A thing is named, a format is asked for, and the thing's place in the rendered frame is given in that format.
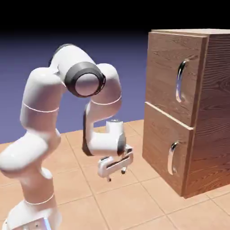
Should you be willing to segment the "wooden cabinet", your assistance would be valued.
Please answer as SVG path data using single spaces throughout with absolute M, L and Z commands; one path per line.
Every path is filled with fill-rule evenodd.
M 151 32 L 207 38 L 184 198 L 230 184 L 230 30 L 161 29 Z

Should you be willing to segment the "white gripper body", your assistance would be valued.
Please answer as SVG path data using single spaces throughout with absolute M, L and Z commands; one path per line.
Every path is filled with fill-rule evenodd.
M 111 174 L 120 171 L 122 167 L 127 167 L 133 162 L 133 151 L 127 150 L 120 159 L 114 159 L 112 156 L 100 159 L 98 161 L 97 173 L 101 178 L 110 177 Z

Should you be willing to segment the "large wooden cabinet door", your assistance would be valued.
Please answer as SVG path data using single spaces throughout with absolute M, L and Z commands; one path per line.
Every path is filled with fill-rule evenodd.
M 197 35 L 150 32 L 147 50 L 146 101 L 193 127 L 207 38 Z M 188 59 L 181 84 L 181 103 L 176 100 L 179 65 Z

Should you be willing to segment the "small wooden cabinet door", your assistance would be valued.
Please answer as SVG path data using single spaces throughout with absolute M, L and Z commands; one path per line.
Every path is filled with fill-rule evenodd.
M 142 156 L 146 162 L 180 195 L 184 195 L 188 157 L 194 128 L 173 118 L 156 106 L 145 102 Z M 173 156 L 177 172 L 168 173 L 168 152 L 179 142 Z

